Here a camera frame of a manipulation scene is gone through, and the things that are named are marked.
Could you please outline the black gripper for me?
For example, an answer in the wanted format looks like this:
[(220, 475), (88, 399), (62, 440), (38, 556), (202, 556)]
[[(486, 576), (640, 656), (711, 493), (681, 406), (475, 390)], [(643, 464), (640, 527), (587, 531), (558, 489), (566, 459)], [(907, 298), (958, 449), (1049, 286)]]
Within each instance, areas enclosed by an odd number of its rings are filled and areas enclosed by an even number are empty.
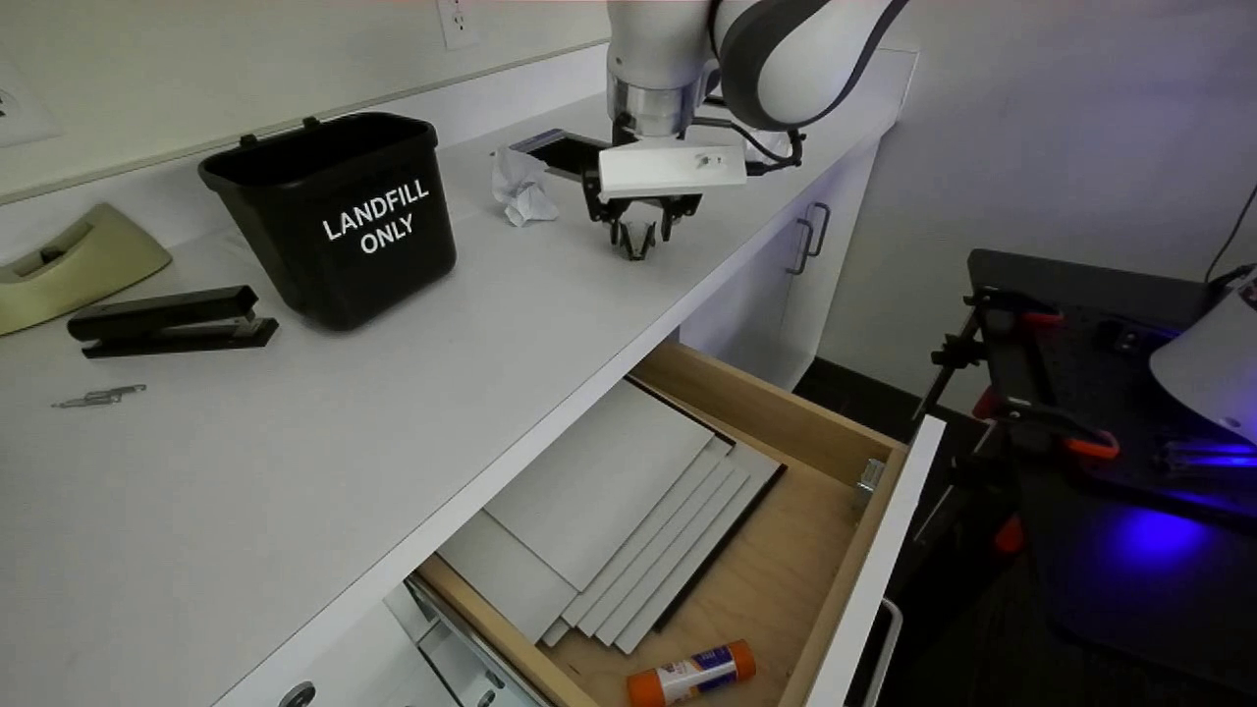
[(602, 144), (583, 195), (587, 213), (610, 228), (610, 243), (634, 250), (634, 243), (669, 243), (711, 187), (745, 179), (745, 149), (736, 141), (640, 138)]

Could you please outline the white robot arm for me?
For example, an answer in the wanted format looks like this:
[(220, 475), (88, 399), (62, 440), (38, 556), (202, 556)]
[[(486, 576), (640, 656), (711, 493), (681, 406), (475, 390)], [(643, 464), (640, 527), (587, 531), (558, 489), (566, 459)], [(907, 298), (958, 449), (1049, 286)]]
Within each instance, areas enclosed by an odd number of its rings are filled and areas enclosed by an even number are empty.
[(643, 258), (711, 187), (795, 167), (907, 0), (605, 0), (611, 141), (587, 213)]

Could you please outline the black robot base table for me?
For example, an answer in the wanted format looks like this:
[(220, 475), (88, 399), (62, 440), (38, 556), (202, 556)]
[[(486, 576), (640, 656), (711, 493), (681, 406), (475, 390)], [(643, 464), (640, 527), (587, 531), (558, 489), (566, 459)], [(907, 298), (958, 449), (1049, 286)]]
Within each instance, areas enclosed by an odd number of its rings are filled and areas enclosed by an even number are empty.
[(1254, 449), (1163, 392), (1146, 358), (1206, 314), (1192, 280), (970, 250), (974, 286), (1053, 303), (1061, 328), (1000, 344), (991, 390), (1109, 427), (1125, 454), (1055, 454), (998, 424), (1029, 534), (1032, 593), (1068, 641), (1188, 682), (1197, 704), (1257, 696)]

